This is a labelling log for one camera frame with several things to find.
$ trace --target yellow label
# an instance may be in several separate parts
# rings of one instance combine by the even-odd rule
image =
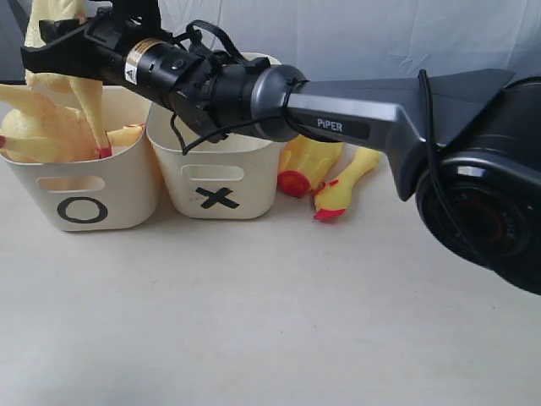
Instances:
[[[124,65],[124,78],[134,85],[137,85],[137,69],[139,68],[139,62],[143,55],[145,55],[149,49],[154,45],[161,44],[163,41],[156,38],[148,38],[135,44],[135,47],[129,52],[126,58],[126,64]]]

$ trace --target white plastic basket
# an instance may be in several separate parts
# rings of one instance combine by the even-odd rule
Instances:
[[[77,107],[73,98],[49,93]],[[145,122],[150,103],[121,87],[104,89],[107,130]],[[134,227],[156,210],[161,175],[145,136],[112,157],[70,163],[18,163],[2,156],[48,220],[64,231]]]
[[[152,105],[147,134],[180,213],[192,218],[250,219],[270,210],[276,198],[281,144],[230,134],[226,140],[205,142],[183,156],[169,125],[171,116],[163,107]],[[198,138],[181,120],[176,123],[187,143]]]

